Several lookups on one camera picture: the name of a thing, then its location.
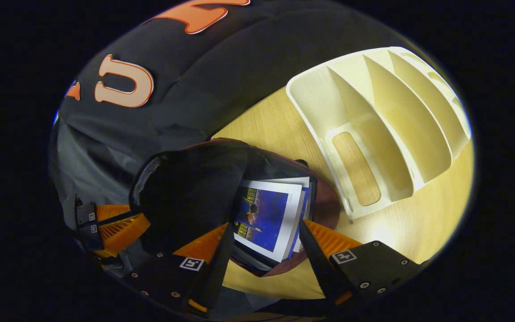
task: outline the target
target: blue book cover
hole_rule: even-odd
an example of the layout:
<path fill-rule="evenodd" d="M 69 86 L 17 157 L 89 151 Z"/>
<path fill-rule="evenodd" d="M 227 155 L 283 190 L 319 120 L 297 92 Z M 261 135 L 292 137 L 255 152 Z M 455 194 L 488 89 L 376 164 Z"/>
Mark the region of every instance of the blue book cover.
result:
<path fill-rule="evenodd" d="M 232 208 L 235 239 L 274 261 L 287 258 L 301 191 L 301 185 L 243 181 Z"/>
<path fill-rule="evenodd" d="M 301 206 L 302 208 L 301 208 L 301 214 L 299 216 L 299 220 L 302 220 L 303 218 L 305 218 L 306 210 L 307 210 L 307 202 L 309 201 L 309 188 L 302 188 L 302 191 L 305 192 L 305 198 L 303 198 L 303 203 Z M 288 258 L 291 258 L 291 255 L 294 253 L 294 251 L 299 252 L 299 249 L 296 250 L 297 247 L 295 247 L 295 244 L 297 243 L 298 240 L 299 240 L 299 226 L 297 228 L 297 232 L 295 234 L 294 241 L 291 244 L 292 251 L 290 251 L 290 255 Z"/>

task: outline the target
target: book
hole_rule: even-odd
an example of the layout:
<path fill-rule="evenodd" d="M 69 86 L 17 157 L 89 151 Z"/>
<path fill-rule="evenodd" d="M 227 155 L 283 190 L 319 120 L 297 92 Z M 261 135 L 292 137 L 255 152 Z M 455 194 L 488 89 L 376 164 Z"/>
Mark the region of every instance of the book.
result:
<path fill-rule="evenodd" d="M 242 181 L 233 202 L 237 242 L 281 262 L 292 254 L 305 195 L 302 185 Z"/>
<path fill-rule="evenodd" d="M 292 251 L 290 252 L 290 255 L 288 258 L 291 258 L 291 255 L 293 252 L 299 253 L 303 249 L 301 245 L 301 240 L 299 240 L 299 222 L 305 218 L 307 220 L 311 220 L 311 216 L 309 214 L 309 177 L 300 177 L 300 178 L 284 178 L 284 179 L 268 179 L 268 180 L 261 180 L 262 182 L 274 182 L 274 183 L 292 183 L 292 184 L 298 184 L 302 186 L 302 194 L 304 194 L 304 199 L 301 201 L 302 206 L 301 210 L 298 211 L 299 220 L 296 221 L 296 234 L 294 237 L 294 241 L 292 243 Z"/>

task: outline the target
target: cream plastic organizer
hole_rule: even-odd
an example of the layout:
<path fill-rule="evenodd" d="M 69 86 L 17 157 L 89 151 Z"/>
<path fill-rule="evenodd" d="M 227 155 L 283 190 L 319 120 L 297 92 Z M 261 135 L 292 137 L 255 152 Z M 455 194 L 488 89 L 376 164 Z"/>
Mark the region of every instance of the cream plastic organizer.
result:
<path fill-rule="evenodd" d="M 449 169 L 470 140 L 454 91 L 402 47 L 332 59 L 293 77 L 286 92 L 319 145 L 351 221 L 412 196 Z M 359 199 L 363 191 L 351 182 L 350 160 L 336 147 L 343 133 L 378 187 L 369 201 Z"/>

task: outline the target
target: black backpack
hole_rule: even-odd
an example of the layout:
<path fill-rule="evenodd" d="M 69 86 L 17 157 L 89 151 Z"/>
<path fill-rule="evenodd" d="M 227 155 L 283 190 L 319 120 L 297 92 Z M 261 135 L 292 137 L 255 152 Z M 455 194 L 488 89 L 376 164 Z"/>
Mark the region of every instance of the black backpack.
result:
<path fill-rule="evenodd" d="M 143 249 L 173 253 L 207 232 L 233 221 L 232 203 L 242 180 L 309 177 L 312 220 L 334 229 L 337 193 L 308 167 L 239 140 L 218 138 L 150 157 L 131 186 L 129 204 L 151 226 Z M 285 273 L 307 258 L 305 251 L 278 263 L 235 242 L 231 259 L 257 276 Z"/>

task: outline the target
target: dark background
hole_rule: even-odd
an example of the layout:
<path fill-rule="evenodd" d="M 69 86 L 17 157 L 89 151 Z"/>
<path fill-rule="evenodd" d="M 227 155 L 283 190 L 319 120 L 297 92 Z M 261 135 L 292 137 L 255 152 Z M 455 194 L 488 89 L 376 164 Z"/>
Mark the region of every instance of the dark background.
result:
<path fill-rule="evenodd" d="M 66 88 L 100 49 L 176 1 L 0 2 L 0 320 L 164 320 L 63 237 L 46 151 Z M 460 86 L 476 194 L 427 271 L 355 320 L 515 320 L 515 3 L 352 1 Z"/>

